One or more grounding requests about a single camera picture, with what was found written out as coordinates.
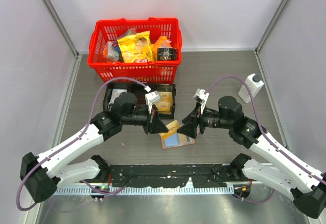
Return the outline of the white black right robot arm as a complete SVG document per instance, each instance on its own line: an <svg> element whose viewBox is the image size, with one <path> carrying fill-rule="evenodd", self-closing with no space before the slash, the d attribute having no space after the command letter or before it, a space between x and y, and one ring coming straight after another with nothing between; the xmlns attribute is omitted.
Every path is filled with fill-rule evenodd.
<svg viewBox="0 0 326 224"><path fill-rule="evenodd" d="M218 110L213 110L198 102L177 132L196 138L206 128L227 129L233 141L272 164L263 166L250 156L239 154L230 167L234 180L259 181L288 197L306 216L318 219L325 208L325 173L299 159L257 121L245 116L234 97L222 97L218 105Z"/></svg>

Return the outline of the pink leather card holder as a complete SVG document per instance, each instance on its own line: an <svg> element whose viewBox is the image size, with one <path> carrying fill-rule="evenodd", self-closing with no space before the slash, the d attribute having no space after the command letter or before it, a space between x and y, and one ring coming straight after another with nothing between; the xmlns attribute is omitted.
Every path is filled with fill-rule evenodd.
<svg viewBox="0 0 326 224"><path fill-rule="evenodd" d="M161 139L161 144L163 149L169 149L173 147L180 147L180 146L186 146L186 145L181 145L179 142L179 135L178 133L160 133L159 134L160 139Z"/></svg>

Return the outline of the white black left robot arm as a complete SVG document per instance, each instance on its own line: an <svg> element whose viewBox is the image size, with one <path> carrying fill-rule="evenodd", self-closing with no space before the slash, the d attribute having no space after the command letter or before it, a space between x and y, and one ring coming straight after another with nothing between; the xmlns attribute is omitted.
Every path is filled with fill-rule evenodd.
<svg viewBox="0 0 326 224"><path fill-rule="evenodd" d="M86 179L104 182L109 166L100 156L78 164L70 162L121 132L123 125L141 126L146 134L168 131L158 115L158 91L147 93L143 105L137 105L136 100L133 93L123 92L107 110L98 113L71 138L39 155L25 154L21 162L20 188L25 187L34 202L41 203L65 185Z"/></svg>

